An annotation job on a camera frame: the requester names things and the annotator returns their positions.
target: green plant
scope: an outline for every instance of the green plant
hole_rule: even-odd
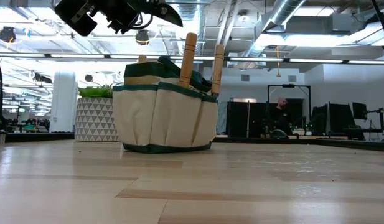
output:
[[[102,85],[99,87],[86,87],[78,88],[78,94],[81,97],[91,97],[91,98],[112,98],[113,97],[113,84],[111,85]]]

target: potted plant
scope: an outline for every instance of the potted plant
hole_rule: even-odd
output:
[[[79,88],[75,140],[91,142],[118,141],[113,117],[112,85]]]

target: white geometric planter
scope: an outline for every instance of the white geometric planter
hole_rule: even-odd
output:
[[[109,98],[80,98],[77,101],[75,140],[90,142],[118,141],[113,100]]]

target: wooden floor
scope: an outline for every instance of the wooden floor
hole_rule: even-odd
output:
[[[73,141],[0,147],[0,224],[384,223],[384,152],[213,144],[183,154]]]

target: black shirt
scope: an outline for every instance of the black shirt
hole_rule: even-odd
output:
[[[275,108],[271,113],[272,121],[274,122],[275,129],[280,129],[286,134],[292,134],[290,128],[290,115],[287,113],[286,109]]]

